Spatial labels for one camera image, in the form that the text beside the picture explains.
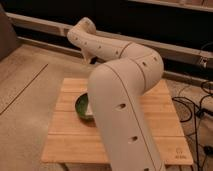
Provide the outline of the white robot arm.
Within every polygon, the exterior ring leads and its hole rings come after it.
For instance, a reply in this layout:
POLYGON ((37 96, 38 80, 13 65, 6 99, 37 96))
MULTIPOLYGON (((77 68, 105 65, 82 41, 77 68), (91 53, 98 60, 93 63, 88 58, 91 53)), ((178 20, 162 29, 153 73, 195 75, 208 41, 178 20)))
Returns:
POLYGON ((96 34, 82 18, 67 34, 89 61, 99 57, 88 79, 89 103, 113 171, 166 171, 151 135, 140 97, 162 78, 164 64, 146 46, 96 34))

